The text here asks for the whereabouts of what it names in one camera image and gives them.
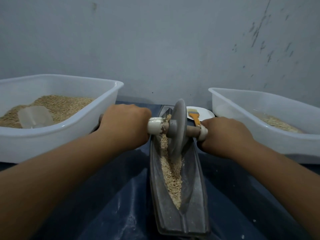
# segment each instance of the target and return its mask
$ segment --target crushed grain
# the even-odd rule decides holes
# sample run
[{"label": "crushed grain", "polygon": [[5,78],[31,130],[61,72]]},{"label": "crushed grain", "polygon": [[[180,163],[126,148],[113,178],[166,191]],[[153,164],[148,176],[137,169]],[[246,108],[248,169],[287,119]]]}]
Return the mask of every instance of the crushed grain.
[{"label": "crushed grain", "polygon": [[300,129],[297,129],[281,120],[277,117],[269,115],[268,118],[261,118],[261,120],[268,125],[271,125],[275,128],[281,129],[283,131],[293,132],[293,133],[303,133]]},{"label": "crushed grain", "polygon": [[[168,114],[166,122],[171,119],[171,115]],[[161,167],[164,177],[165,184],[167,186],[169,195],[177,207],[181,205],[181,186],[182,180],[180,170],[182,166],[182,158],[178,158],[175,162],[171,162],[168,157],[168,138],[165,134],[162,135],[161,139]]]},{"label": "crushed grain", "polygon": [[58,124],[73,116],[76,112],[94,101],[94,98],[66,97],[58,95],[42,96],[29,105],[18,105],[0,117],[0,126],[22,128],[18,111],[30,106],[45,106],[51,113],[53,121]]}]

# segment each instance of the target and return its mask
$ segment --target person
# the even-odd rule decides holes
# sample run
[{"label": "person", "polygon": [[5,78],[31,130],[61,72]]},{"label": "person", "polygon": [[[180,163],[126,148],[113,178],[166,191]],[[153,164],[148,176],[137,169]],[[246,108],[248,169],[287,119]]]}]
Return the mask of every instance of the person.
[{"label": "person", "polygon": [[[151,111],[112,105],[97,131],[0,172],[0,238],[28,239],[76,186],[122,152],[148,139]],[[320,239],[320,176],[259,144],[241,122],[205,120],[207,153],[230,158],[261,182],[315,239]]]}]

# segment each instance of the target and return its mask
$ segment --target person's left hand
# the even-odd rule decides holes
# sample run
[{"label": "person's left hand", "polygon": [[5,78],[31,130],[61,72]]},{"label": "person's left hand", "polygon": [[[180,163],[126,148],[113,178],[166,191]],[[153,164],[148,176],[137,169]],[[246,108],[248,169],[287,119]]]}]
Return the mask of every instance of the person's left hand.
[{"label": "person's left hand", "polygon": [[104,113],[99,129],[100,136],[120,151],[136,149],[149,139],[148,122],[151,111],[134,104],[111,105]]}]

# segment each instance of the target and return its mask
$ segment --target gray wall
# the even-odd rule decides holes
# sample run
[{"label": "gray wall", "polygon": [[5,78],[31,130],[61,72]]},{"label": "gray wall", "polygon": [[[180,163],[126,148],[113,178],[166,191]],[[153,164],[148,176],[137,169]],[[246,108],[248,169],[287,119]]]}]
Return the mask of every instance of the gray wall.
[{"label": "gray wall", "polygon": [[210,87],[320,107],[320,0],[0,0],[0,78],[120,80],[119,98],[211,107]]}]

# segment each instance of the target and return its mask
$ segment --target orange brush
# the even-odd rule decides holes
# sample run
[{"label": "orange brush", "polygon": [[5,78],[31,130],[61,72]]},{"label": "orange brush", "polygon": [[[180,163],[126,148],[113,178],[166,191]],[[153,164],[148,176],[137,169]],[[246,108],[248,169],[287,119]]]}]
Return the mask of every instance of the orange brush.
[{"label": "orange brush", "polygon": [[194,119],[195,125],[200,126],[200,120],[199,120],[200,114],[198,113],[198,111],[193,108],[189,108],[186,111],[188,112],[188,115]]}]

